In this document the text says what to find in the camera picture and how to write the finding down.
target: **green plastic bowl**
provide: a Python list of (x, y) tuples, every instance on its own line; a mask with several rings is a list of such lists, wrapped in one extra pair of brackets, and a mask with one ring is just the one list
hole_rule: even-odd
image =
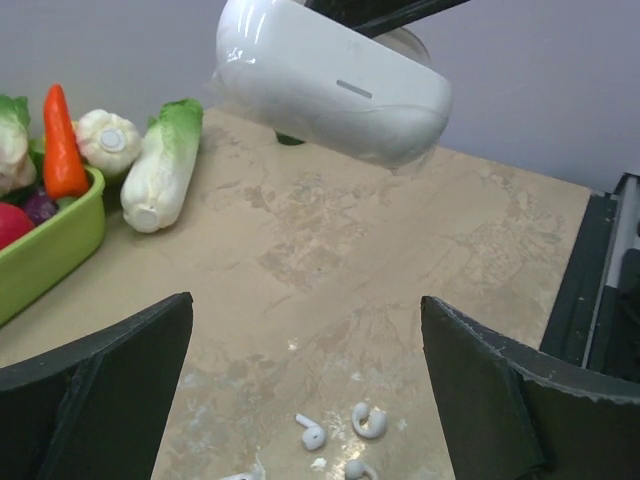
[(0, 250), (0, 326), (91, 256), (105, 234), (102, 174), (86, 167), (91, 188), (67, 208)]

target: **red tomato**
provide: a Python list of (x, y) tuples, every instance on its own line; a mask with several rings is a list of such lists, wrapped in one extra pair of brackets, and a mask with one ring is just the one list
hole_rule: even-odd
[(15, 205), (0, 203), (0, 250), (33, 230), (29, 216)]

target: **white earbud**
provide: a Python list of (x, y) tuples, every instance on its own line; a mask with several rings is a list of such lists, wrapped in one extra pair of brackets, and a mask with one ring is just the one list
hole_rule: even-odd
[(295, 420), (306, 428), (302, 434), (302, 443), (304, 444), (304, 448), (313, 452), (314, 450), (318, 450), (324, 446), (327, 441), (327, 434), (320, 425), (300, 413), (296, 414)]
[(256, 480), (253, 473), (239, 473), (238, 475), (231, 475), (230, 477), (224, 477), (220, 480)]
[(362, 438), (374, 439), (381, 437), (387, 431), (387, 415), (384, 412), (375, 411), (371, 413), (369, 405), (364, 402), (358, 403), (351, 412), (351, 424), (353, 429)]
[(378, 474), (366, 463), (360, 460), (349, 460), (344, 466), (345, 480), (360, 480), (368, 478), (369, 480), (378, 480)]

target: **purple eggplant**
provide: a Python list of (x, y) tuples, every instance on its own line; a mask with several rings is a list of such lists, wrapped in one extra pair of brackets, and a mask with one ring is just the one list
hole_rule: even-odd
[(27, 199), (22, 210), (34, 225), (38, 226), (58, 213), (58, 205), (47, 195), (44, 188), (39, 188)]

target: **gray wall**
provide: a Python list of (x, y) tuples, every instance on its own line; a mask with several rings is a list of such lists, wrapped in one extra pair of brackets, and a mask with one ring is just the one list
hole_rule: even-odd
[[(20, 0), (0, 14), (0, 89), (28, 95), (34, 130), (60, 82), (75, 117), (144, 126), (203, 98), (223, 0)], [(472, 0), (410, 27), (455, 87), (442, 143), (598, 189), (640, 173), (640, 3)]]

